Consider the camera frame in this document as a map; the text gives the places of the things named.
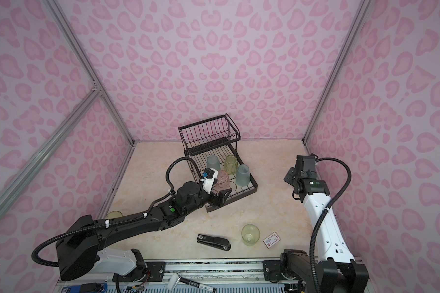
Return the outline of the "clear pink plastic cup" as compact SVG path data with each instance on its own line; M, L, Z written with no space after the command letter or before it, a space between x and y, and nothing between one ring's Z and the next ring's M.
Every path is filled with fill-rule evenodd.
M220 170L217 176L217 183L213 190L220 193L222 190L227 190L231 188L231 180L229 174L225 170Z

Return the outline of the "teal clear cup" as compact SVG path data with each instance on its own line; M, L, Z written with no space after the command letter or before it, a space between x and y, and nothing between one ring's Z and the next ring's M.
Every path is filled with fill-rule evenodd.
M207 168L215 169L216 171L221 171L220 160L217 156L211 155L207 158Z
M251 173L249 166L246 164L241 164L238 166L237 173L235 176L236 184L238 187L247 187L251 181Z

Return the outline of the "yellow-green clear cup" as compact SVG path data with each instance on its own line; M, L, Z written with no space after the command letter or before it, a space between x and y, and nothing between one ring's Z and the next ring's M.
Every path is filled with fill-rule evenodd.
M235 175L239 167L239 162L236 156L228 155L225 158L224 169L229 175Z

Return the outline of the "yellow-green cup front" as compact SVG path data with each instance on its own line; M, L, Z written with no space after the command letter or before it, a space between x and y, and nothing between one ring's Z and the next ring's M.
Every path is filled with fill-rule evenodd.
M255 245L260 239L260 230L253 224L247 224L242 228L242 240L247 246Z

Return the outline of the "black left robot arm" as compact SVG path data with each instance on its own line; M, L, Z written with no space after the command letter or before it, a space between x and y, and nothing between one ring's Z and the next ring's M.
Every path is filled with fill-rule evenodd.
M67 230L73 234L56 244L61 280L72 281L89 273L97 260L101 260L97 253L112 244L139 234L172 228L207 203L223 207L231 192L228 188L219 193L207 193L201 182L189 181L166 201L146 212L111 219L108 224L90 215L80 217Z

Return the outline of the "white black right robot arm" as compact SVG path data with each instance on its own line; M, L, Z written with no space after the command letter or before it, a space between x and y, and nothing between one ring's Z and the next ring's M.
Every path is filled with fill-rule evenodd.
M345 183L331 196L328 185L317 175L317 164L323 161L315 154L297 156L284 178L293 186L292 197L304 205L313 226L309 251L285 249L278 261L264 261L264 277L271 283L293 281L286 287L291 293L363 293L369 272L355 260L332 209L350 185L352 171L343 161L329 158L347 172Z

